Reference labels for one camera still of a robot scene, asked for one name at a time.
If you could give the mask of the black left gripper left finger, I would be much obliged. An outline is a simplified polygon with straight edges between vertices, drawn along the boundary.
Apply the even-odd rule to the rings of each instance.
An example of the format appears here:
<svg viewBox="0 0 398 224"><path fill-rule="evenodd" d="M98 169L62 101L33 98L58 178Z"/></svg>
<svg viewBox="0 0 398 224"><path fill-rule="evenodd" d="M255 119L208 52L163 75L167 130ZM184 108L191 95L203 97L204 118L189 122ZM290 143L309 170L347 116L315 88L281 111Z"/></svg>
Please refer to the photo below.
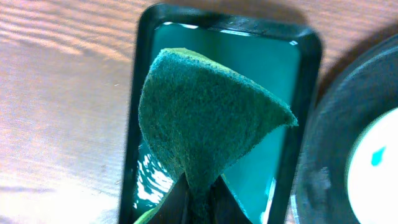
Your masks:
<svg viewBox="0 0 398 224"><path fill-rule="evenodd" d="M189 224L190 192L183 173L147 224Z"/></svg>

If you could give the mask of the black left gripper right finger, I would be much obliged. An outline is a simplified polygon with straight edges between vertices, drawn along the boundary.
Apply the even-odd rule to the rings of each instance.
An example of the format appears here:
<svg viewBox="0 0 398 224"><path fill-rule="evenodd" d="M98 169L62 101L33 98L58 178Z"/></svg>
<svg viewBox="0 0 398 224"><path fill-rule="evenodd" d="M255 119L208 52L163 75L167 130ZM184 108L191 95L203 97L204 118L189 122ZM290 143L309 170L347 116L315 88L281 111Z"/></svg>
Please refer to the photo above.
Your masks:
<svg viewBox="0 0 398 224"><path fill-rule="evenodd" d="M213 224L251 224L238 202L219 176L213 184Z"/></svg>

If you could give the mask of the green scrubbing sponge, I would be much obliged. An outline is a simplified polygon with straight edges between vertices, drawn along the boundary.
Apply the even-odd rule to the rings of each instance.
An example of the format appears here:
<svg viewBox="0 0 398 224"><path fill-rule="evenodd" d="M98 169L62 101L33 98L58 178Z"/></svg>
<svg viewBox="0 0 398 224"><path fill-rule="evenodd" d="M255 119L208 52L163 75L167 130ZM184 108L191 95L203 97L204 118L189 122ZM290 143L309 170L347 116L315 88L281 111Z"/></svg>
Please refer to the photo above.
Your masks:
<svg viewBox="0 0 398 224"><path fill-rule="evenodd" d="M138 107L142 136L169 174L186 178L192 223L211 223L221 173L281 126L289 106L249 78L185 48L162 49Z"/></svg>

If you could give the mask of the pale green back plate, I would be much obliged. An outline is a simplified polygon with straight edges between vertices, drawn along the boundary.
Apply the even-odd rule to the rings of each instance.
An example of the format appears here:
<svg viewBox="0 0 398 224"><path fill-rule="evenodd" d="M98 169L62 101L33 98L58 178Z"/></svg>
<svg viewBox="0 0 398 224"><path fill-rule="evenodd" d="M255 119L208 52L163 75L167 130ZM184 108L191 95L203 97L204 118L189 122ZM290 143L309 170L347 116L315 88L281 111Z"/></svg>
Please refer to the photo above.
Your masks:
<svg viewBox="0 0 398 224"><path fill-rule="evenodd" d="M360 224L397 223L397 109L358 136L346 166L349 204Z"/></svg>

